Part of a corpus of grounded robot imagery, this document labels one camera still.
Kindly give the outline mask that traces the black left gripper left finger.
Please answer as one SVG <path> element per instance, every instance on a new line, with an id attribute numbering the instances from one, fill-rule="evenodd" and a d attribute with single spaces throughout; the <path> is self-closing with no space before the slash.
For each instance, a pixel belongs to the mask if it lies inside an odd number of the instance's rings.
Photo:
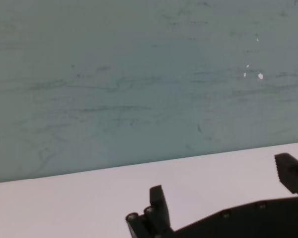
<path id="1" fill-rule="evenodd" d="M 149 190 L 150 206 L 142 214 L 130 213 L 125 217 L 132 238 L 172 238 L 169 210 L 162 186 Z"/>

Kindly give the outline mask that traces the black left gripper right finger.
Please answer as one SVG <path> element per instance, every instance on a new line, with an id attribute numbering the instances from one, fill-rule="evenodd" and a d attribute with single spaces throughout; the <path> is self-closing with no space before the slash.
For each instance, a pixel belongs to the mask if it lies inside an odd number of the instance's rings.
<path id="1" fill-rule="evenodd" d="M 277 154 L 274 159 L 280 183 L 298 195 L 298 160 L 289 153 Z"/>

